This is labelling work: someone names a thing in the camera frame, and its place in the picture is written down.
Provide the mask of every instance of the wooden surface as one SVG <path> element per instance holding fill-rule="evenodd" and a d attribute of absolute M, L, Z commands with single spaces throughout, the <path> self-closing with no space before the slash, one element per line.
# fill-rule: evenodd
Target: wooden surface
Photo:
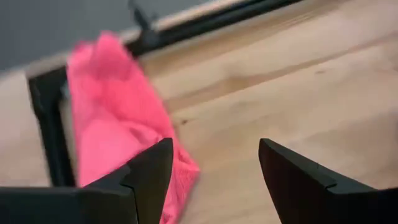
<path fill-rule="evenodd" d="M 397 21 L 396 0 L 304 0 L 142 58 L 202 169 L 181 223 L 280 223 L 260 138 L 398 186 Z M 0 93 L 0 184 L 46 184 L 23 75 Z"/>

